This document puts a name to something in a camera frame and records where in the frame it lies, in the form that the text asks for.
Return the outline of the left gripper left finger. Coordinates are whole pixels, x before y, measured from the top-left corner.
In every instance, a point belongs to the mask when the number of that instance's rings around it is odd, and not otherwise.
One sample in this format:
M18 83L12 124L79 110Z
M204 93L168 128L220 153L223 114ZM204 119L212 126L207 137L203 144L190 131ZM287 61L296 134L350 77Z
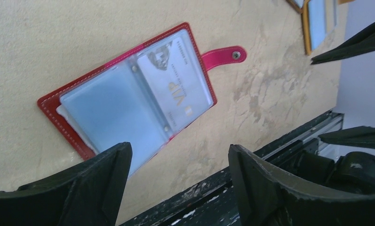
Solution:
M0 191L0 226L113 226L132 159L129 142L44 179Z

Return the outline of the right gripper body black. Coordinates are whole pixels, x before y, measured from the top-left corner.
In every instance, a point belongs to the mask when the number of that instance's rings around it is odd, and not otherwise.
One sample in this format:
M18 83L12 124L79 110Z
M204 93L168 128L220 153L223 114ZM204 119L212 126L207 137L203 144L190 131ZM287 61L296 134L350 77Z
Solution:
M278 167L300 178L340 191L375 194L375 155L351 152L321 156L319 140L297 140L278 152Z

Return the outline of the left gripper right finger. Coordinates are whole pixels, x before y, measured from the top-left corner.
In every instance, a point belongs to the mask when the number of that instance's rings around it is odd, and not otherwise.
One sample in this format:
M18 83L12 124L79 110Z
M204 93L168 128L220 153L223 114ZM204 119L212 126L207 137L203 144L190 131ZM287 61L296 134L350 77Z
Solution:
M287 172L241 145L231 145L229 167L241 176L244 226L375 226L375 194L321 186Z

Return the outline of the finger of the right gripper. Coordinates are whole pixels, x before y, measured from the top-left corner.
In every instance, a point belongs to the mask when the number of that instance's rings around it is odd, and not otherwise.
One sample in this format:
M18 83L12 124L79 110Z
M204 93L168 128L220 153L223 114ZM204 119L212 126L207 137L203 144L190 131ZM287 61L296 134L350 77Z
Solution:
M349 38L338 47L315 56L312 65L343 60L375 51L375 22Z
M319 135L322 142L333 145L375 149L375 128L359 126Z

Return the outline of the red card holder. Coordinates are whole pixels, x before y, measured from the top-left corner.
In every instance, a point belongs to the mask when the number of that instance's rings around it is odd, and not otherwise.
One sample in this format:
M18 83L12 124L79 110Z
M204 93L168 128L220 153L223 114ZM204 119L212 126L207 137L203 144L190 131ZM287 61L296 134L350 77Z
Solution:
M84 160L117 143L129 142L133 152L129 169L132 175L198 118L174 132L136 62L138 55L150 47L178 36L188 39L193 46L213 107L217 99L208 71L242 63L247 52L241 46L230 46L201 54L187 22L40 97L37 106Z

